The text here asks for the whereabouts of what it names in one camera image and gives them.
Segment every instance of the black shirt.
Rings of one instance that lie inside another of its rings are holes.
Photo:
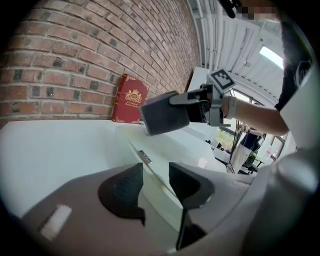
[[[253,150],[256,146],[256,143],[258,141],[258,136],[254,135],[252,133],[247,133],[243,139],[241,140],[240,144],[246,147],[249,150]]]
[[[281,22],[283,43],[283,82],[278,104],[274,107],[281,110],[305,77],[311,67],[311,58],[299,34],[288,20]]]

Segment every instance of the ceiling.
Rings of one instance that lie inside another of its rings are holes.
[[[198,28],[202,67],[208,68],[209,44],[207,43],[206,46],[207,63],[205,63],[204,37],[197,2],[196,0],[189,0],[189,2]],[[200,0],[203,17],[206,19],[203,2],[204,0]],[[217,14],[215,10],[211,13],[214,45],[216,45]],[[241,88],[240,91],[257,98],[260,102],[264,101],[264,104],[267,101],[268,105],[274,105],[278,102],[282,91],[283,70],[259,52],[263,46],[266,46],[283,58],[281,26],[279,23],[267,21],[261,30],[263,24],[264,21],[246,20],[240,14],[237,14],[235,19],[231,19],[223,13],[222,50],[218,68],[229,72],[238,85],[237,89]],[[214,55],[213,63],[215,64],[218,58],[215,52]],[[250,66],[244,66],[246,60]]]

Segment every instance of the book cover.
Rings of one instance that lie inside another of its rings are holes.
[[[140,107],[145,104],[149,86],[128,75],[123,75],[113,107],[112,121],[139,124]]]

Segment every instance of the gold emblem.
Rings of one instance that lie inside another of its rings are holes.
[[[136,89],[134,89],[133,91],[129,90],[125,94],[125,99],[130,102],[141,103],[141,93],[139,94],[139,91]]]

